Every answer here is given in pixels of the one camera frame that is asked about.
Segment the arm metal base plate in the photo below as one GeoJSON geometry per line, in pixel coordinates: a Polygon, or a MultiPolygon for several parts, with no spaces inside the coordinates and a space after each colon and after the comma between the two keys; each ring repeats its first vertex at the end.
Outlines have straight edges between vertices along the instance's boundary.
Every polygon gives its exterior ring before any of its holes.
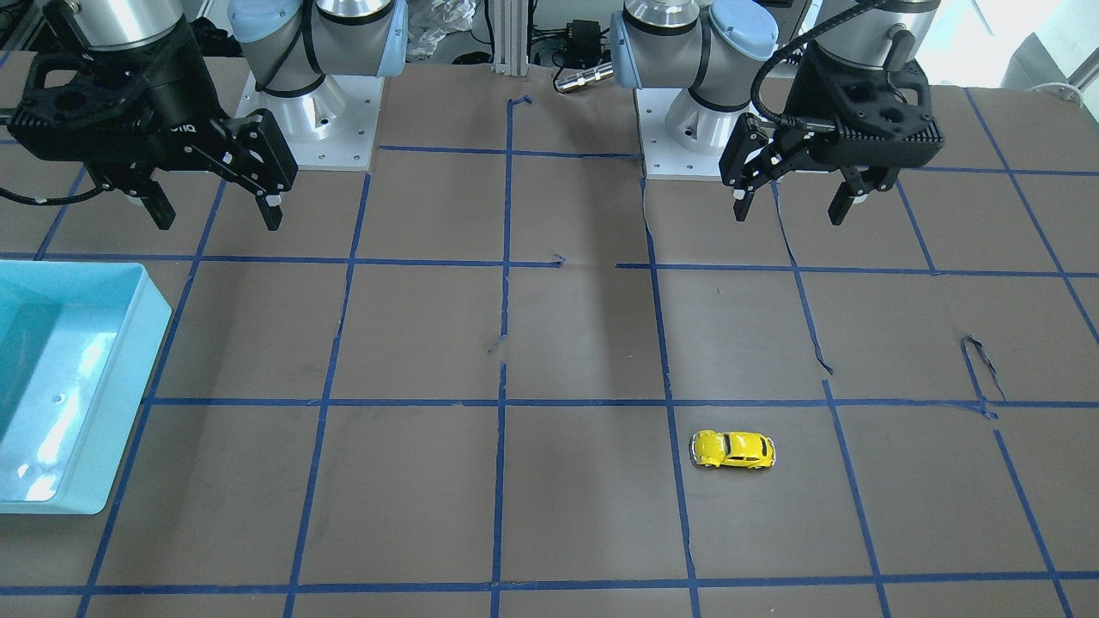
{"type": "Polygon", "coordinates": [[[739,111],[715,111],[686,89],[635,91],[645,176],[656,180],[720,181],[719,161],[739,111]]]}
{"type": "Polygon", "coordinates": [[[370,169],[385,79],[328,76],[313,93],[295,99],[260,93],[248,75],[237,114],[271,110],[302,172],[370,169]]]}

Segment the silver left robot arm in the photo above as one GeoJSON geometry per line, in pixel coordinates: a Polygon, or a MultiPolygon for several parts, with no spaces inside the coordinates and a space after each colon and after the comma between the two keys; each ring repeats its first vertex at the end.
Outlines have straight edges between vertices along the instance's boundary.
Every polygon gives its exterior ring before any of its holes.
{"type": "Polygon", "coordinates": [[[840,227],[900,172],[945,144],[917,51],[939,1],[824,1],[814,27],[778,46],[755,1],[628,1],[610,49],[624,88],[675,88],[682,143],[719,156],[743,221],[755,194],[786,173],[841,174],[829,205],[840,227]]]}

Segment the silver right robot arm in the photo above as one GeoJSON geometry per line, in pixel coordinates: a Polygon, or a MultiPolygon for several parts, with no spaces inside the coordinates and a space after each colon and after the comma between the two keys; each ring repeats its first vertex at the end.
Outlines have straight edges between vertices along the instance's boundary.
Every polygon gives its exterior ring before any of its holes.
{"type": "Polygon", "coordinates": [[[160,230],[176,214],[154,172],[215,173],[277,230],[299,172],[291,145],[349,122],[335,77],[396,77],[408,46],[404,1],[232,1],[260,101],[235,118],[178,1],[40,1],[38,11],[58,43],[33,59],[3,126],[40,161],[84,164],[89,198],[125,194],[160,230]]]}

